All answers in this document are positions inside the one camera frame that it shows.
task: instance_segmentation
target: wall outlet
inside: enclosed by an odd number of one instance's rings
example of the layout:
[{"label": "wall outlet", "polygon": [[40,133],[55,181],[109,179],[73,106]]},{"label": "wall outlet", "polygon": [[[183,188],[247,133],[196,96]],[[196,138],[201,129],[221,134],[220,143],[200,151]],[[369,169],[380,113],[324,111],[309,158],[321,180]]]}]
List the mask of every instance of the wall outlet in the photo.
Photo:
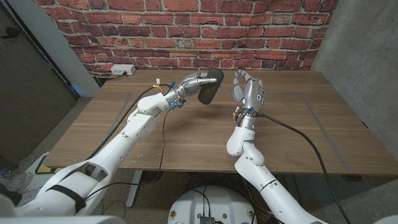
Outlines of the wall outlet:
[{"label": "wall outlet", "polygon": [[124,72],[127,72],[127,75],[132,75],[136,68],[133,65],[113,65],[111,71],[113,75],[123,75]]}]

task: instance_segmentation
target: wooden table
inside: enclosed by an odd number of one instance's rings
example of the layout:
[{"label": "wooden table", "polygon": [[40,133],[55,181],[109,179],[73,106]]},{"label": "wooden table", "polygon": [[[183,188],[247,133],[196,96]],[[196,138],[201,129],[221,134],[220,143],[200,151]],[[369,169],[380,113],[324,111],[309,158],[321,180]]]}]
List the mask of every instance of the wooden table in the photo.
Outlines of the wooden table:
[{"label": "wooden table", "polygon": [[[188,70],[136,71],[133,76],[109,81],[51,150],[44,163],[65,167],[84,161],[114,127],[139,93],[160,78],[180,81]],[[165,122],[162,170],[234,172],[238,159],[226,152],[235,127],[233,111],[241,104],[231,96],[234,71],[224,72],[223,86],[210,105],[187,97],[182,109],[170,111]],[[262,113],[304,132],[317,146],[330,174],[397,175],[398,163],[361,122],[320,72],[251,71],[264,81]],[[131,150],[122,168],[157,170],[162,152],[162,123]],[[126,124],[122,122],[118,133]],[[256,125],[256,147],[275,173],[321,174],[319,161],[300,135],[265,119]]]}]

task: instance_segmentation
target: black handle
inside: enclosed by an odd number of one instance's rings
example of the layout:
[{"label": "black handle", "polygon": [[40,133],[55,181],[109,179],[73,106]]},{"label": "black handle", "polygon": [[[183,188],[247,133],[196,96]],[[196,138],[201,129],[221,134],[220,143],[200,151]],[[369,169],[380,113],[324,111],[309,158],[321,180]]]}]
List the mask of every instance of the black handle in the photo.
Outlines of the black handle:
[{"label": "black handle", "polygon": [[7,36],[2,36],[3,39],[11,39],[17,37],[21,32],[13,27],[6,27]]}]

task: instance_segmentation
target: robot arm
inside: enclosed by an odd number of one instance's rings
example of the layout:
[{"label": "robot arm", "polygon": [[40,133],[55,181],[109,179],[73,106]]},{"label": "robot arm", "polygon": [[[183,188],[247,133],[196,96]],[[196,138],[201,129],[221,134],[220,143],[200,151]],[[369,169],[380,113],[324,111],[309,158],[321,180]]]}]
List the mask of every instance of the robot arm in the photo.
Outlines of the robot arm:
[{"label": "robot arm", "polygon": [[244,104],[243,112],[239,113],[239,107],[236,108],[236,127],[227,142],[228,153],[240,156],[235,163],[235,169],[260,192],[278,220],[286,224],[325,223],[306,212],[264,165],[264,156],[251,142],[255,136],[255,111],[264,102],[262,81],[254,79],[245,71],[239,72],[247,84],[243,93],[239,87],[238,74],[235,73],[233,97]]},{"label": "robot arm", "polygon": [[222,81],[209,73],[193,73],[166,95],[158,93],[141,99],[137,109],[127,119],[127,125],[91,159],[68,166],[57,172],[41,188],[36,198],[15,208],[17,217],[89,215],[103,198],[115,172],[134,145],[155,128],[155,120],[162,111],[181,108],[186,96]]}]

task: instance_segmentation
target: gray wall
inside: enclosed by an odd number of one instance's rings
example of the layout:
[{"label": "gray wall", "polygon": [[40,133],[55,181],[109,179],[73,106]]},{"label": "gray wall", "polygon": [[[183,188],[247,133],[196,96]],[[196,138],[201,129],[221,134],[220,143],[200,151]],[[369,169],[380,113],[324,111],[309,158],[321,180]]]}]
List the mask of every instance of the gray wall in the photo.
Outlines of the gray wall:
[{"label": "gray wall", "polygon": [[340,0],[311,70],[398,161],[398,1]]},{"label": "gray wall", "polygon": [[93,97],[100,87],[44,10],[32,0],[8,1],[79,95]]}]

